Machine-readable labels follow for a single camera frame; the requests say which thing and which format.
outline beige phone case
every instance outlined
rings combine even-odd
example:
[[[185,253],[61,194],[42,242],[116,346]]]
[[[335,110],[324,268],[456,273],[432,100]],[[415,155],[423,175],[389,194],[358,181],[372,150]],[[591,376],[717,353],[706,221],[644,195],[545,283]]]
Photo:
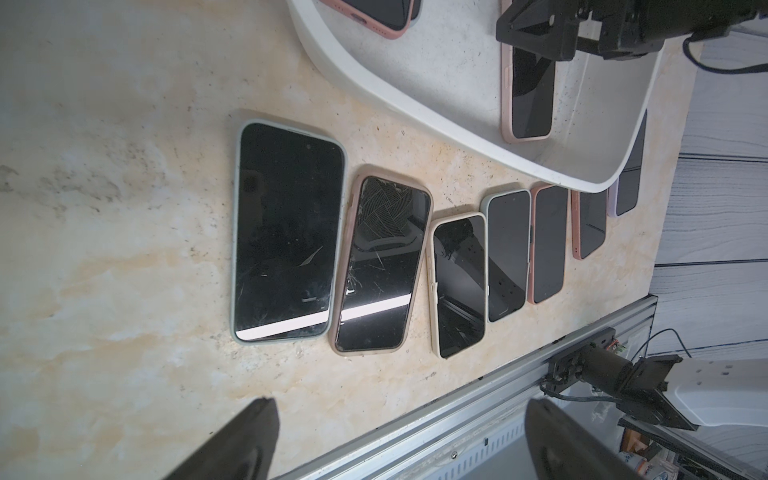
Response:
[[[349,254],[352,250],[352,238],[355,233],[355,223],[357,218],[357,207],[360,202],[360,191],[362,189],[363,181],[368,177],[378,177],[383,180],[389,180],[398,184],[406,185],[407,187],[421,190],[429,197],[429,212],[427,213],[426,225],[429,225],[432,221],[432,194],[427,187],[421,185],[417,180],[407,177],[405,175],[397,174],[395,172],[384,170],[381,167],[375,167],[373,165],[364,165],[358,170],[357,177],[352,184],[352,196],[349,201],[349,209],[347,210],[346,223],[344,225],[344,233],[341,239],[341,251],[339,252],[339,267],[336,274],[336,285],[334,286],[333,298],[333,313],[331,314],[331,327],[329,331],[329,340],[331,348],[334,352],[341,356],[357,356],[357,355],[372,355],[375,353],[391,353],[399,349],[408,338],[408,329],[411,324],[411,313],[413,312],[413,302],[416,298],[415,291],[416,285],[419,283],[419,275],[422,271],[422,261],[424,258],[424,242],[422,241],[422,248],[419,251],[419,264],[416,268],[416,277],[413,283],[411,301],[408,305],[408,317],[406,318],[406,331],[403,333],[402,342],[393,349],[380,349],[380,350],[357,350],[354,352],[345,352],[339,350],[336,346],[336,338],[339,332],[339,324],[341,320],[341,308],[344,303],[344,293],[346,291],[346,276],[349,269]]]
[[[485,245],[483,245],[483,248],[485,249],[485,311],[483,312],[483,315],[485,316],[485,324],[488,325],[488,219],[482,212],[470,212],[468,214],[453,215],[435,220],[435,222],[429,226],[429,232],[427,236],[427,284],[429,285],[429,318],[430,323],[432,324],[432,351],[441,359],[444,358],[440,355],[440,330],[438,328],[437,317],[438,298],[436,278],[437,274],[435,272],[435,230],[437,230],[437,227],[443,225],[444,223],[470,217],[481,217],[483,219],[483,224],[485,225]],[[466,349],[462,350],[462,352],[471,349],[475,345],[467,347]]]

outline cable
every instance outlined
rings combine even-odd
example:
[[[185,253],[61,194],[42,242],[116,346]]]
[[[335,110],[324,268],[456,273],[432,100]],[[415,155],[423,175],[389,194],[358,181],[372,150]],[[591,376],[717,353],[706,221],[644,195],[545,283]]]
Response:
[[[637,349],[637,351],[634,353],[634,355],[632,356],[632,360],[630,360],[630,362],[634,363],[634,359],[635,359],[635,357],[637,357],[637,354],[640,353],[640,351],[643,349],[643,347],[646,346],[651,340],[656,338],[656,336],[658,336],[658,335],[660,335],[660,334],[662,334],[664,332],[669,332],[669,331],[674,332],[674,334],[677,336],[677,340],[680,342],[680,346],[683,347],[683,350],[685,350],[685,353],[686,353],[686,355],[688,355],[688,358],[692,359],[694,356],[690,354],[690,352],[688,351],[687,348],[685,348],[685,343],[683,343],[683,339],[680,338],[680,334],[677,333],[677,330],[675,330],[675,329],[663,329],[663,330],[661,330],[659,332],[656,332],[653,335],[651,335],[650,339],[646,340],[645,343],[640,345],[640,348]]]
[[[545,395],[553,396],[556,399],[565,400],[567,402],[613,402],[613,403],[619,403],[619,399],[615,399],[612,396],[580,397],[580,396],[560,395],[559,393],[555,393],[555,392],[551,391],[550,389],[546,388],[542,384],[539,384],[538,388],[540,388],[541,391],[544,392]]]
[[[750,67],[744,67],[744,68],[715,68],[710,67],[708,65],[705,65],[698,61],[696,58],[694,58],[693,55],[690,54],[690,40],[692,37],[688,37],[685,40],[683,40],[683,53],[688,58],[688,60],[692,61],[694,65],[696,65],[698,68],[701,68],[704,71],[708,71],[710,73],[719,73],[724,75],[738,75],[742,73],[761,73],[764,71],[768,71],[768,63],[761,63],[759,65],[752,65]]]

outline white tray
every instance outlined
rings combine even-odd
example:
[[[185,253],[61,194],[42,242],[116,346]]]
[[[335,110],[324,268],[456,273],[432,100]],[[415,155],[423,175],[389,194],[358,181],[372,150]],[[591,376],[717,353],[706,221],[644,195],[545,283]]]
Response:
[[[397,40],[316,0],[287,1],[304,49],[337,87],[453,144],[585,192],[608,189],[624,167],[660,59],[577,52],[557,65],[550,137],[508,144],[499,130],[498,0],[424,0],[419,21]]]

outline gray wooden plank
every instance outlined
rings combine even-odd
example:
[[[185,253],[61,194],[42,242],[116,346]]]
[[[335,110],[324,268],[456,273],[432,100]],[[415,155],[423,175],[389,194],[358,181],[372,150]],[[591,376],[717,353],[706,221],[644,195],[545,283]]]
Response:
[[[704,360],[768,359],[768,339],[758,340],[756,342],[737,343],[736,345],[708,346],[702,349],[689,349],[689,351],[694,358]],[[656,353],[678,353],[681,356],[685,356],[685,352],[683,352],[679,346],[675,346],[674,349],[669,352],[655,351],[654,355]]]
[[[768,429],[745,425],[699,427],[695,432],[685,432],[699,442],[748,465],[747,471],[758,478],[768,473]]]
[[[718,68],[768,62],[768,38],[732,33],[706,41],[701,60]],[[768,157],[765,74],[722,75],[699,70],[681,154]]]
[[[768,163],[677,162],[656,264],[768,258],[766,239]]]
[[[675,328],[688,348],[768,338],[768,263],[657,267],[650,292],[659,301],[654,332]],[[673,333],[648,352],[679,349]]]
[[[732,27],[733,31],[746,32],[752,35],[768,35],[768,18],[749,20]]]

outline phone screen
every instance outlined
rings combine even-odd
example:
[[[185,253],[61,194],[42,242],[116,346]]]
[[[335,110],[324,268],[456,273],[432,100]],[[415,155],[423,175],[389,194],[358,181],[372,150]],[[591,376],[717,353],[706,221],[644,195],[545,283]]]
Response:
[[[640,168],[643,164],[643,148],[645,144],[645,121],[648,113],[643,116],[643,123],[637,131],[632,151],[627,163],[619,175],[618,196],[616,199],[616,214],[623,215],[637,206],[640,195]]]
[[[605,241],[605,217],[608,191],[579,193],[579,251],[587,258]]]
[[[265,124],[240,138],[234,330],[242,340],[319,335],[329,320],[344,153]]]
[[[534,225],[534,302],[543,302],[563,288],[568,190],[549,187],[536,194]]]
[[[552,129],[554,65],[521,48],[512,49],[512,133],[545,137]]]
[[[413,0],[413,8],[411,8],[411,22],[416,20],[419,16],[419,12],[422,10],[422,0]]]
[[[340,352],[402,343],[431,206],[423,190],[363,180],[336,332]]]
[[[531,242],[531,194],[526,190],[488,204],[488,319],[492,322],[525,305]]]
[[[447,359],[485,335],[485,219],[438,225],[432,241],[440,356]]]
[[[392,30],[403,30],[408,24],[411,0],[343,1]]]

